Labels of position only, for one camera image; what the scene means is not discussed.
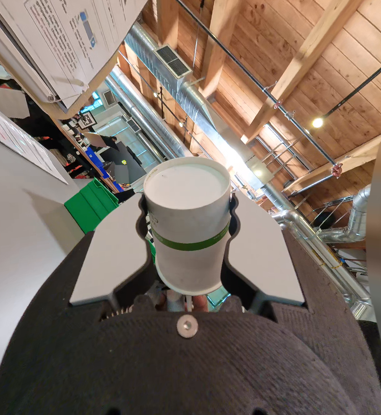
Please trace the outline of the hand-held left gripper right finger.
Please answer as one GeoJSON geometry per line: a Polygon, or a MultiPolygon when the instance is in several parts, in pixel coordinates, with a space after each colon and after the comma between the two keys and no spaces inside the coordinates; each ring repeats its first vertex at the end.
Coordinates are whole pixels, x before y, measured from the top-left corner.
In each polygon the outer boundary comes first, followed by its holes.
{"type": "Polygon", "coordinates": [[[225,246],[221,283],[245,310],[263,312],[274,302],[305,304],[280,225],[242,193],[230,201],[230,239],[225,246]]]}

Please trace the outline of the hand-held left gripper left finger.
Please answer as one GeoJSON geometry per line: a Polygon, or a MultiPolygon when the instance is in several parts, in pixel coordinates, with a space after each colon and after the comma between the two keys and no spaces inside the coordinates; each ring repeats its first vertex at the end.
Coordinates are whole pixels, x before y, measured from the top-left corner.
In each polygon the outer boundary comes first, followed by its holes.
{"type": "Polygon", "coordinates": [[[156,280],[143,194],[135,194],[97,226],[70,303],[107,301],[113,310],[127,309],[156,280]]]}

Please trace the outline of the green plastic bin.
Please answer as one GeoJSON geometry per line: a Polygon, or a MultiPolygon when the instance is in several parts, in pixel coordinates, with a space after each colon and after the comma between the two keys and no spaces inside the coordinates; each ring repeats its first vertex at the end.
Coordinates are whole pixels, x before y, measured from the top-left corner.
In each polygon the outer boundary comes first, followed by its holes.
{"type": "Polygon", "coordinates": [[[146,240],[148,208],[144,195],[134,190],[112,194],[97,179],[93,179],[64,203],[75,222],[87,234],[95,232],[98,241],[93,252],[127,260],[134,249],[148,245],[153,261],[156,249],[146,240]]]}

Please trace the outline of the white paper cup green band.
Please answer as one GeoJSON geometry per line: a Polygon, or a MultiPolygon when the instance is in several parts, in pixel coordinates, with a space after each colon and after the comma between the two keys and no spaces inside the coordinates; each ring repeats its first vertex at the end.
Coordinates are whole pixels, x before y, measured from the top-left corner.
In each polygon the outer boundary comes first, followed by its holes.
{"type": "Polygon", "coordinates": [[[217,290],[230,237],[227,169],[207,158],[177,158],[154,168],[143,190],[162,281],[184,295],[217,290]]]}

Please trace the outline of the wooden top desk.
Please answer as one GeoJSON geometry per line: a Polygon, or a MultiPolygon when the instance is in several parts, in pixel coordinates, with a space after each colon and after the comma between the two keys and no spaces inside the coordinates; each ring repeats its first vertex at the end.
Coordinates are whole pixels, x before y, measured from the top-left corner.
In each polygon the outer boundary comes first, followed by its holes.
{"type": "Polygon", "coordinates": [[[113,183],[113,179],[110,175],[104,174],[99,167],[97,167],[94,162],[89,158],[87,153],[84,149],[79,145],[76,139],[68,134],[68,132],[63,128],[63,125],[60,121],[51,118],[51,121],[56,125],[59,131],[65,136],[65,138],[71,143],[71,145],[79,152],[79,154],[94,168],[94,170],[100,175],[100,180],[106,185],[108,189],[111,190],[112,193],[118,193],[119,190],[113,183]]]}

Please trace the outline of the large black monitor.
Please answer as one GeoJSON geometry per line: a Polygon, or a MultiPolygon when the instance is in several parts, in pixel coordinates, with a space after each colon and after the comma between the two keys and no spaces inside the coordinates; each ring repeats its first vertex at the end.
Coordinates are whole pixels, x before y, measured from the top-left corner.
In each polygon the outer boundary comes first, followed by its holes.
{"type": "Polygon", "coordinates": [[[115,143],[117,150],[113,152],[113,162],[115,164],[115,179],[119,184],[132,184],[136,180],[146,175],[145,170],[138,159],[132,155],[121,142],[115,143]]]}

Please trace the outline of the blue plastic bin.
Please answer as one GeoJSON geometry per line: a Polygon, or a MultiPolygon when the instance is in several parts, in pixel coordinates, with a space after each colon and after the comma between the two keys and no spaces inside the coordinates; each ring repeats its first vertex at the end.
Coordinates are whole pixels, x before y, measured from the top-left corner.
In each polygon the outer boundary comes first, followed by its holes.
{"type": "Polygon", "coordinates": [[[107,171],[104,168],[104,163],[101,161],[101,159],[97,156],[97,154],[93,151],[91,147],[86,148],[85,153],[87,154],[90,161],[94,164],[95,167],[101,172],[102,177],[104,179],[107,179],[110,177],[110,175],[107,173],[107,171]]]}

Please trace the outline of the black white marker board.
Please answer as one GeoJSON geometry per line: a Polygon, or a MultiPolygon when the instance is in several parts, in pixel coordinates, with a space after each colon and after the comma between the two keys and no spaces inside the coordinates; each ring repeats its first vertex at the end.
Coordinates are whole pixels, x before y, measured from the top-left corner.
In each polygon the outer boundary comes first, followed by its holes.
{"type": "Polygon", "coordinates": [[[81,129],[88,129],[97,124],[91,111],[80,112],[77,114],[77,125],[81,129]]]}

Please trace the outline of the laminated paper sheet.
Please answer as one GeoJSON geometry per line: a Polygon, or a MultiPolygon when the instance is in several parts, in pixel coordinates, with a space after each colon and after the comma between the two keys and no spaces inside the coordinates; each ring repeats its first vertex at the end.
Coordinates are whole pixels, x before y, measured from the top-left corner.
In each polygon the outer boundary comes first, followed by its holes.
{"type": "Polygon", "coordinates": [[[46,149],[1,112],[0,143],[64,184],[68,184],[66,179],[54,166],[46,149]]]}

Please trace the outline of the white leaning panel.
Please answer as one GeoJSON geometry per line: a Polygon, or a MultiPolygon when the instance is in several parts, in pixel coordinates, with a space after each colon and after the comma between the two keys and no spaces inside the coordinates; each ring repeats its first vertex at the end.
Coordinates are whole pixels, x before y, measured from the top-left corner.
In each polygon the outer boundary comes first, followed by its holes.
{"type": "Polygon", "coordinates": [[[0,112],[8,118],[29,117],[30,112],[24,92],[0,87],[0,112]]]}

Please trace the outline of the silver air duct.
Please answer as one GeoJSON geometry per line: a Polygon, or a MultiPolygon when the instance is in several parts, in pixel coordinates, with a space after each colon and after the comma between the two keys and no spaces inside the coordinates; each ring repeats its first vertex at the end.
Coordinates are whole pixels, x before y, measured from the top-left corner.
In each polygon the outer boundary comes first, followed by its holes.
{"type": "Polygon", "coordinates": [[[323,269],[330,269],[329,275],[352,304],[351,311],[354,317],[363,320],[374,318],[375,309],[368,291],[342,265],[306,219],[294,210],[294,205],[273,186],[273,174],[265,164],[236,136],[193,85],[191,75],[177,77],[173,67],[168,66],[167,58],[172,55],[179,58],[178,54],[169,45],[166,53],[159,54],[161,48],[138,22],[129,30],[125,42],[221,153],[220,160],[225,161],[227,167],[231,166],[255,195],[266,196],[278,211],[283,212],[277,214],[277,221],[287,223],[295,235],[300,237],[302,244],[307,246],[307,251],[322,262],[323,269]]]}
{"type": "Polygon", "coordinates": [[[115,65],[105,83],[167,159],[193,157],[169,125],[115,65]]]}

